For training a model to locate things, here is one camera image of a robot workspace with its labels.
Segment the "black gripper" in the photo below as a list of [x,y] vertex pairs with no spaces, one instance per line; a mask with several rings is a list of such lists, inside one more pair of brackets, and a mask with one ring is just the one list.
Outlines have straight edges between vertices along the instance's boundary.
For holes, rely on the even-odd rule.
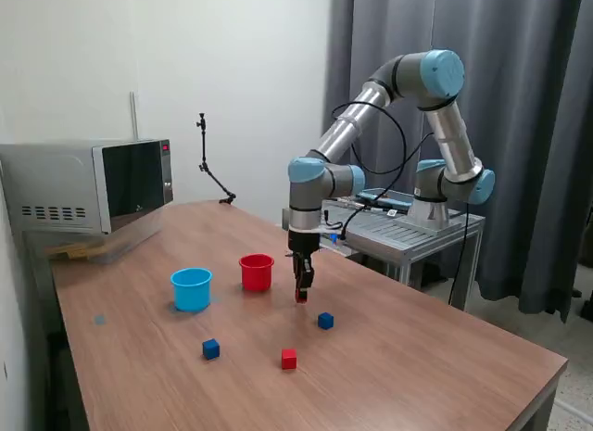
[[314,269],[310,255],[320,248],[320,239],[319,233],[288,231],[288,248],[293,252],[293,273],[296,283],[295,299],[299,303],[306,303],[308,300],[308,292],[314,280]]

